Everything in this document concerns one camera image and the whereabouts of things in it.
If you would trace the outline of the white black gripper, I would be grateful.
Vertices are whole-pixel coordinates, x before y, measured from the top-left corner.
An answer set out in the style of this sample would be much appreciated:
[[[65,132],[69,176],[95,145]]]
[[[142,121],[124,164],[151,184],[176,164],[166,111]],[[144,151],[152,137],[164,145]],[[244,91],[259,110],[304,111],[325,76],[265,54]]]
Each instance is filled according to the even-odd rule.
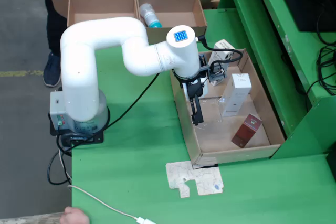
[[[180,86],[184,91],[186,101],[191,100],[192,122],[194,125],[203,123],[203,115],[199,98],[208,93],[208,77],[206,73],[198,73],[189,78],[181,78]]]

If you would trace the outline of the bare person hand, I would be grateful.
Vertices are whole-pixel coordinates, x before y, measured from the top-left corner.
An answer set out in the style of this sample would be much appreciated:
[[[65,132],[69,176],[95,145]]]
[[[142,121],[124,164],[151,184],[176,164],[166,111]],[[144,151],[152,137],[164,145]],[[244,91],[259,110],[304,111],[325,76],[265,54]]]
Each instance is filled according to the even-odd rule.
[[[66,207],[64,213],[61,215],[60,224],[89,224],[89,217],[80,209],[73,207]]]

